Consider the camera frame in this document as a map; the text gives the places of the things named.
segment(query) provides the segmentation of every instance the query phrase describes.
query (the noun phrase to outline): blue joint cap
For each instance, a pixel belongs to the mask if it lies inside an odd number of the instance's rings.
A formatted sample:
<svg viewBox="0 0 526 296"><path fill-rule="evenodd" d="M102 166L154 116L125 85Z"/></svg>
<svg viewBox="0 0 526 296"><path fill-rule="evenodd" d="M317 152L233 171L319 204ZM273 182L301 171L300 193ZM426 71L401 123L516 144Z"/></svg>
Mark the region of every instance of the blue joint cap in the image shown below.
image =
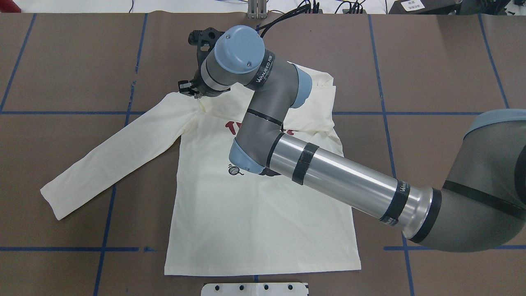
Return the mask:
<svg viewBox="0 0 526 296"><path fill-rule="evenodd" d="M233 165L250 173L260 174L265 168L250 158L250 156L248 156L248 154L239 146L236 139L234 139L234 142L232 143L232 148L230 148L230 155L228 155L228 158Z"/></svg>
<svg viewBox="0 0 526 296"><path fill-rule="evenodd" d="M265 55L265 44L256 30L238 25L219 38L214 52L217 63L223 69L245 74L259 68Z"/></svg>
<svg viewBox="0 0 526 296"><path fill-rule="evenodd" d="M475 118L464 138L472 131L486 125L522 120L526 120L526 109L500 109L484 112Z"/></svg>
<svg viewBox="0 0 526 296"><path fill-rule="evenodd" d="M294 67L298 70L298 94L296 95L296 100L291 108L299 108L305 103L305 100L310 95L310 91L312 90L312 78L296 65L294 65Z"/></svg>

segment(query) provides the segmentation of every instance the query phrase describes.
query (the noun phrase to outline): black band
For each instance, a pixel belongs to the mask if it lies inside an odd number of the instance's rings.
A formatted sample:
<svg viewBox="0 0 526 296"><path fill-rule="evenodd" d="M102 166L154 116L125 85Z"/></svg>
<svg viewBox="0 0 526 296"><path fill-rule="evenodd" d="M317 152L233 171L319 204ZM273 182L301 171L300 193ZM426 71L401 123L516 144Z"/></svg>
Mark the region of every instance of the black band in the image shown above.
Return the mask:
<svg viewBox="0 0 526 296"><path fill-rule="evenodd" d="M303 179L305 178L305 174L309 169L310 161L314 157L314 153L316 153L318 148L320 147L312 143L307 143L307 145L305 145L305 148L303 148L298 162L296 163L294 172L292 173L292 180L294 182L303 185Z"/></svg>
<svg viewBox="0 0 526 296"><path fill-rule="evenodd" d="M451 182L448 180L444 182L444 189L464 195L467 198L483 203L515 218L526 220L525 209L520 208L510 202L507 202L491 194L487 194L485 192L478 191L477 189L473 189L471 187L467 187L462 184Z"/></svg>
<svg viewBox="0 0 526 296"><path fill-rule="evenodd" d="M424 220L424 223L415 234L409 240L413 243L420 243L423 241L433 228L435 221L437 220L438 213L440 212L440 206L442 205L442 192L433 188L433 199L431 200L431 206L429 207L429 212Z"/></svg>
<svg viewBox="0 0 526 296"><path fill-rule="evenodd" d="M270 50L265 50L265 55L263 57L261 65L259 66L258 72L254 76L254 78L252 78L252 80L245 86L253 91L262 87L267 81L270 72L272 71L272 66L274 66L275 59L276 55L273 52L271 52Z"/></svg>
<svg viewBox="0 0 526 296"><path fill-rule="evenodd" d="M272 147L270 148L270 151L268 152L266 167L270 167L270 160L272 159L272 154L274 154L274 149L276 149L276 145L278 145L279 139L281 139L283 135L284 133L279 133L279 135L274 140L274 143L272 144Z"/></svg>
<svg viewBox="0 0 526 296"><path fill-rule="evenodd" d="M523 203L526 203L526 146L522 149L515 165L515 191Z"/></svg>
<svg viewBox="0 0 526 296"><path fill-rule="evenodd" d="M270 121L270 122L272 122L272 123L275 123L275 124L277 124L277 125L279 125L279 126L281 126L281 125L283 124L283 122L281 122L281 121L279 121L279 120L277 120L277 119L275 119L275 118L272 118L272 117L270 117L270 116L268 116L268 115L265 115L265 114L263 114L263 113L261 113L261 112L257 112L257 111L254 110L254 109L250 109L250 108L247 109L247 113L253 114L253 115L257 116L257 117L261 117L261 118L263 118L263 119L265 119L265 120L268 120L268 121Z"/></svg>
<svg viewBox="0 0 526 296"><path fill-rule="evenodd" d="M406 206L410 190L411 186L408 183L398 180L391 203L387 207L385 214L380 218L380 222L390 226L398 223L398 217L400 217L403 208Z"/></svg>

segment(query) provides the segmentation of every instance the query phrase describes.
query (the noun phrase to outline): label sticker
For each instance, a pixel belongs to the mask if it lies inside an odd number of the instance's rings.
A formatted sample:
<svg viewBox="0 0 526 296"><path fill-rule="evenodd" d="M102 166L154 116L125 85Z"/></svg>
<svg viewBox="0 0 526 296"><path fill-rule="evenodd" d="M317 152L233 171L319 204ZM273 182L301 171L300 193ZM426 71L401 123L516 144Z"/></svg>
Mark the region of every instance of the label sticker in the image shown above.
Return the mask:
<svg viewBox="0 0 526 296"><path fill-rule="evenodd" d="M422 1L420 0L405 1L401 4L403 6L403 9L405 9L406 11L417 11L419 9L425 8L425 6L422 4Z"/></svg>

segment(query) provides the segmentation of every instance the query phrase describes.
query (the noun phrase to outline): robotic arm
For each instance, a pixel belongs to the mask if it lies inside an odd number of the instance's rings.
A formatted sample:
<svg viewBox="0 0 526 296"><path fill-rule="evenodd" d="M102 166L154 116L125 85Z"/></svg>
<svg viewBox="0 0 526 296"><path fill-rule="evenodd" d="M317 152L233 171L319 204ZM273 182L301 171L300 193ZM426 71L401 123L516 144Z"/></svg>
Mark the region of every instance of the robotic arm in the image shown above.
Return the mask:
<svg viewBox="0 0 526 296"><path fill-rule="evenodd" d="M281 131L289 108L310 94L310 76L265 49L247 26L194 31L199 70L182 93L218 96L234 83L254 90L230 161L252 173L272 170L379 221L415 243L451 252L495 248L526 222L526 110L479 115L442 190L417 188Z"/></svg>

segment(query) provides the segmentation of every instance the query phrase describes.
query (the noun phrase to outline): metal bracket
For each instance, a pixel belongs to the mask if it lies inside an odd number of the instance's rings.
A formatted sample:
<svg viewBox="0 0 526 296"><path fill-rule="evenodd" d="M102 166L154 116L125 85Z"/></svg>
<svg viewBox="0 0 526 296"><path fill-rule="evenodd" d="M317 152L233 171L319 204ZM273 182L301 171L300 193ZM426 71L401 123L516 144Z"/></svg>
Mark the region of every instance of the metal bracket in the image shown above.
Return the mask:
<svg viewBox="0 0 526 296"><path fill-rule="evenodd" d="M306 283L216 283L206 284L201 296L308 296Z"/></svg>
<svg viewBox="0 0 526 296"><path fill-rule="evenodd" d="M267 0L248 0L248 18L267 18Z"/></svg>

